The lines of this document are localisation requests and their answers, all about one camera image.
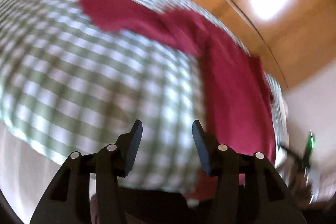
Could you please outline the dark red garment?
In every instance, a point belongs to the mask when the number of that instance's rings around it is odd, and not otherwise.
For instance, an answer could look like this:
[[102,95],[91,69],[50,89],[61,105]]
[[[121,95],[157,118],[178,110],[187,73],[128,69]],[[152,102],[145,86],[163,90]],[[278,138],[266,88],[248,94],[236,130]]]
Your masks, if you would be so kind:
[[105,32],[130,30],[198,59],[205,89],[208,132],[238,153],[276,159],[273,95],[261,60],[245,53],[199,13],[156,12],[131,0],[80,0],[82,11]]

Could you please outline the green white checkered bedsheet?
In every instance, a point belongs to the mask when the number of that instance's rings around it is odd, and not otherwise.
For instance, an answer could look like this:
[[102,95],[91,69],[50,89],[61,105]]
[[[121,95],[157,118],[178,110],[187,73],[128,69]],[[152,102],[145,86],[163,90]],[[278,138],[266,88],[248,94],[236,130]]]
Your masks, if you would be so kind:
[[[207,130],[205,89],[197,58],[130,30],[105,32],[80,0],[1,0],[1,120],[37,152],[61,164],[78,150],[93,153],[139,119],[143,137],[130,175],[120,184],[167,192],[212,190],[201,173],[192,123]],[[245,45],[190,0],[131,0],[156,12],[192,10]],[[283,133],[281,89],[273,95],[278,154]]]

